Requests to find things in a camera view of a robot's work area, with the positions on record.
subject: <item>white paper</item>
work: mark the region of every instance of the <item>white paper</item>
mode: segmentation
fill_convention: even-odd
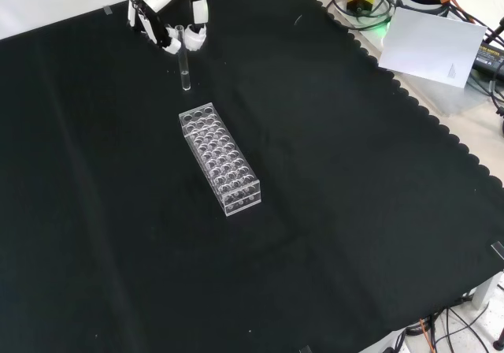
[[[397,8],[380,67],[464,87],[486,28]]]

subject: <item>table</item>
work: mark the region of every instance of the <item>table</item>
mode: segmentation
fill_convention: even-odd
[[[187,95],[124,5],[0,44],[6,350],[354,352],[499,271],[498,184],[313,0],[212,7]],[[176,120],[208,101],[261,179],[229,219]]]

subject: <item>robotic hand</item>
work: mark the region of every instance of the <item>robotic hand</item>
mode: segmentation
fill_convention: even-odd
[[[176,54],[181,47],[175,29],[163,24],[159,12],[172,0],[129,0],[128,24],[135,31],[144,31],[153,43],[169,52]],[[199,50],[206,39],[206,24],[209,10],[206,0],[190,0],[192,24],[184,33],[184,43],[188,50]]]

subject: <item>black cable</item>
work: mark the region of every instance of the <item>black cable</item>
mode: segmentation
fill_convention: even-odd
[[[498,72],[501,70],[502,66],[504,65],[504,60],[501,61],[501,64],[498,65],[497,69],[495,70],[494,72],[494,75],[493,77],[491,78],[491,86],[490,86],[490,97],[491,97],[491,100],[494,102],[494,105],[495,107],[497,108],[497,114],[500,115],[501,117],[504,117],[504,107],[500,106],[497,102],[504,102],[502,100],[499,100],[497,97],[495,97],[495,84],[496,84],[496,81],[497,81],[497,75],[498,75]]]
[[[382,12],[382,13],[379,13],[379,14],[374,14],[378,8],[380,8],[384,3],[387,4],[387,10]],[[333,16],[329,13],[329,7],[333,5],[335,8],[337,8],[337,10],[339,10],[342,14],[346,14],[347,16],[351,16],[351,17],[355,17],[355,18],[360,18],[360,17],[366,17],[366,18],[381,18],[381,17],[385,17],[382,21],[380,22],[377,22],[375,24],[369,24],[367,26],[362,26],[362,27],[359,27],[359,28],[356,28],[354,26],[348,26],[348,25],[344,25],[344,24],[340,24],[339,22],[335,21]],[[376,7],[374,7],[371,11],[362,11],[362,12],[358,12],[358,13],[354,13],[354,12],[350,12],[349,10],[344,10],[342,9],[337,3],[336,3],[336,0],[331,0],[325,7],[325,10],[326,10],[326,14],[327,16],[329,17],[329,19],[339,25],[339,26],[343,26],[345,28],[348,28],[349,30],[356,30],[356,31],[365,31],[365,30],[369,30],[369,29],[372,29],[372,28],[377,28],[379,26],[382,26],[384,24],[387,24],[388,22],[390,22],[390,20],[392,19],[392,15],[393,15],[393,12],[392,12],[392,9],[394,9],[395,11],[395,2],[394,0],[380,0],[380,2],[378,3],[378,5]]]
[[[474,336],[476,336],[476,338],[477,338],[477,339],[478,339],[478,341],[481,343],[481,345],[483,345],[483,347],[484,347],[485,351],[486,351],[487,353],[490,353],[490,352],[488,351],[488,349],[487,349],[487,346],[486,346],[486,345],[485,345],[485,343],[483,342],[483,340],[481,340],[480,335],[478,335],[478,334],[476,333],[476,331],[475,331],[473,328],[471,328],[471,325],[467,324],[467,323],[465,322],[465,320],[464,320],[464,319],[462,319],[462,318],[460,317],[460,315],[459,315],[459,314],[457,314],[455,311],[453,311],[451,308],[450,308],[450,311],[451,311],[451,312],[453,312],[453,313],[455,314],[455,316],[456,316],[457,318],[459,318],[459,319],[460,319],[460,321],[461,321],[462,323],[464,323],[464,324],[465,324],[465,326],[466,326],[467,328],[469,328],[469,330],[470,330],[472,333],[474,333]]]
[[[455,301],[453,301],[448,307],[455,307],[455,306],[460,306],[461,304],[465,302],[470,302],[473,300],[474,295],[463,295],[459,298],[457,298]],[[435,322],[439,316],[445,311],[445,308],[442,308],[440,311],[435,312],[432,315],[433,321]],[[431,328],[431,322],[430,322],[430,317],[428,316],[424,319],[425,321],[425,332],[429,331]],[[423,334],[423,331],[421,330],[420,323],[416,323],[415,325],[410,325],[405,329],[406,335],[407,336],[419,336]]]
[[[466,324],[466,327],[457,329],[455,332],[448,333],[445,336],[440,337],[438,340],[435,341],[435,344],[437,345],[438,342],[440,342],[442,339],[447,338],[448,336],[453,336],[455,333],[459,333],[459,332],[463,331],[464,329],[471,328],[471,325],[476,323],[476,321],[481,317],[481,315],[483,315],[485,313],[485,311],[488,309],[489,305],[490,305],[490,303],[487,304],[487,306],[483,309],[483,311],[481,311],[481,313],[478,316],[476,316],[476,318],[473,321],[471,321],[470,324],[468,324],[468,325]]]
[[[434,353],[435,353],[436,352],[436,350],[435,350],[435,319],[434,319],[433,315],[430,315],[429,324],[431,326],[431,345],[434,347]]]
[[[469,77],[472,79],[472,81],[474,81],[476,83],[476,85],[478,87],[480,87],[480,89],[478,89],[477,87],[475,87],[473,84],[471,84],[470,82],[467,82],[467,84],[472,88],[472,89],[476,89],[477,91],[480,91],[484,94],[486,94],[487,96],[491,97],[491,93],[488,91],[488,89],[481,83],[481,81],[479,81],[472,73],[469,74]],[[498,102],[501,102],[502,104],[504,104],[504,95],[502,94],[501,91],[495,89],[495,92],[497,92],[498,95],[500,95],[502,97],[502,99],[499,99],[499,98],[496,98],[496,101]]]
[[[448,339],[448,347],[450,348],[450,352],[451,353],[455,353],[454,351],[454,347],[453,345],[451,344],[451,338],[450,338],[450,327],[448,326],[449,323],[448,323],[448,313],[450,312],[450,308],[447,308],[447,339]]]
[[[483,22],[481,22],[480,20],[478,20],[476,17],[472,16],[471,14],[467,13],[466,11],[460,9],[458,6],[456,5],[450,5],[450,11],[455,14],[457,17],[460,18],[460,13],[457,13],[455,12],[454,13],[454,10],[456,10],[457,12],[460,12],[462,13],[462,15],[464,16],[464,18],[461,18],[462,20],[465,20],[466,22],[471,22],[471,20],[475,20],[478,24],[480,24],[481,26],[484,26],[485,28],[487,28],[487,30],[492,33],[492,34],[495,34],[495,31],[492,30],[491,28],[489,28],[486,24],[484,24]],[[500,44],[502,47],[504,47],[504,38],[501,37],[500,35],[497,35],[495,37],[495,42],[497,42],[498,44]]]
[[[399,353],[402,345],[404,344],[404,339],[406,338],[406,330],[402,331],[402,333],[397,336],[397,340],[395,341],[394,353]]]
[[[502,18],[499,23],[498,27],[495,28],[495,34],[492,34],[488,38],[485,39],[485,43],[490,44],[495,40],[495,35],[501,35],[504,32],[504,18]]]

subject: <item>glass test tube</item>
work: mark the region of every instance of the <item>glass test tube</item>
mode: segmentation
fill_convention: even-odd
[[[182,81],[182,89],[188,91],[191,89],[191,79],[189,77],[189,63],[187,62],[187,48],[186,43],[184,41],[184,28],[182,25],[175,26],[175,30],[177,33],[177,38],[182,43],[180,47],[178,56],[179,56],[179,68],[180,68],[180,80]]]

